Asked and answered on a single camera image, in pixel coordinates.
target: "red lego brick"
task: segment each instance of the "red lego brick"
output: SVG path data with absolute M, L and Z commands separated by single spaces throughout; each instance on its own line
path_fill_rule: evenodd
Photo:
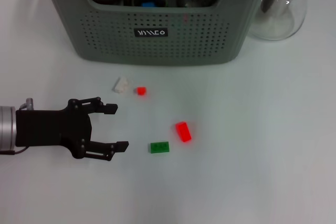
M 136 92 L 138 95 L 145 95 L 147 93 L 146 87 L 137 87 L 136 90 L 137 90 Z
M 192 139 L 186 122 L 177 123 L 176 130 L 182 142 L 188 142 Z

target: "white background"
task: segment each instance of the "white background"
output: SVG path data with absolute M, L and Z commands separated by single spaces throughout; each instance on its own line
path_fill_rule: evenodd
M 0 156 L 0 223 L 335 224 L 336 5 L 308 1 L 287 40 L 247 37 L 228 64 L 168 68 L 83 60 L 51 0 L 0 0 L 0 105 L 99 95 L 119 109 L 92 115 L 92 139 L 130 142 L 112 162 L 60 146 Z M 113 93 L 119 76 L 148 95 Z M 189 145 L 171 129 L 182 120 Z M 149 154 L 156 141 L 171 152 Z

